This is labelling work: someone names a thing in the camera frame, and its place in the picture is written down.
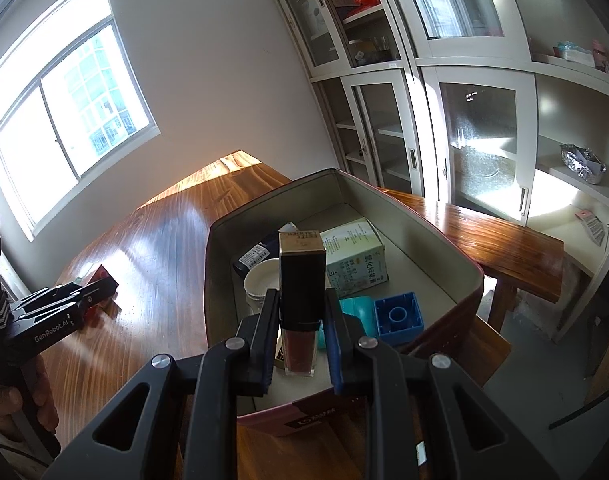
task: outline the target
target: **lip gloss tube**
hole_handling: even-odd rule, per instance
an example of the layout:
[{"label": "lip gloss tube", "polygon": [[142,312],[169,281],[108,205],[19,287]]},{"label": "lip gloss tube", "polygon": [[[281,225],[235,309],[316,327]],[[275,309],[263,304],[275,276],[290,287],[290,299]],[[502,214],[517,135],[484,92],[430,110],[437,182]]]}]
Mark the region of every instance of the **lip gloss tube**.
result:
[{"label": "lip gloss tube", "polygon": [[287,375],[312,376],[327,255],[318,231],[280,233],[280,327]]}]

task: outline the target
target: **blue plastic block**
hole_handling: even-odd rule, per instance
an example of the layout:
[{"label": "blue plastic block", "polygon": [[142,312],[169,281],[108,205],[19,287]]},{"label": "blue plastic block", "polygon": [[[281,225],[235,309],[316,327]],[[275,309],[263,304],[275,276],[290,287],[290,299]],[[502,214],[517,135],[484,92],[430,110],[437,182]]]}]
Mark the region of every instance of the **blue plastic block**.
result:
[{"label": "blue plastic block", "polygon": [[[369,296],[358,296],[340,300],[340,308],[345,314],[356,316],[362,321],[366,335],[378,336],[377,321],[375,320],[375,303]],[[325,349],[324,329],[321,323],[318,330],[318,348]]]},{"label": "blue plastic block", "polygon": [[390,345],[413,341],[424,330],[424,321],[414,292],[375,302],[378,337]]}]

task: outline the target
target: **blue square toy brick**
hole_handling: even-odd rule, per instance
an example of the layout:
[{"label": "blue square toy brick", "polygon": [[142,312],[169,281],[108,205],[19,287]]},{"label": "blue square toy brick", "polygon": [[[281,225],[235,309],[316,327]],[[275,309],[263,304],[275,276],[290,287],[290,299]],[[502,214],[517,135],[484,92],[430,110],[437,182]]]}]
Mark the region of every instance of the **blue square toy brick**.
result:
[{"label": "blue square toy brick", "polygon": [[375,302],[380,339],[390,345],[413,341],[423,330],[424,321],[414,292]]}]

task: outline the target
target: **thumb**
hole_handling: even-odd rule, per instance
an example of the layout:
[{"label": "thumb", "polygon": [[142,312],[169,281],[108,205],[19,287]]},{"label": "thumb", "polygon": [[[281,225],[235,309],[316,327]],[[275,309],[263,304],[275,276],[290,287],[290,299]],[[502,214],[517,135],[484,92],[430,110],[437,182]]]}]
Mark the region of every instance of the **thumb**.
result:
[{"label": "thumb", "polygon": [[0,386],[0,417],[22,409],[22,395],[17,388]]}]

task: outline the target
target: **white wall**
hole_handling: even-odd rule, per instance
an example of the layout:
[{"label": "white wall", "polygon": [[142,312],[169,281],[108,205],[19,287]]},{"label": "white wall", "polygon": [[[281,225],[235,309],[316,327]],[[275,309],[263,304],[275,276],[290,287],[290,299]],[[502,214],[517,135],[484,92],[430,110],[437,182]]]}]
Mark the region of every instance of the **white wall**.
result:
[{"label": "white wall", "polygon": [[[56,0],[18,0],[0,56]],[[30,288],[51,285],[115,222],[209,162],[245,150],[291,178],[336,166],[273,0],[110,0],[161,134],[85,188],[29,242],[0,190],[3,250]]]},{"label": "white wall", "polygon": [[573,41],[588,50],[600,41],[609,53],[609,35],[585,0],[516,0],[531,50],[553,55],[558,41]]}]

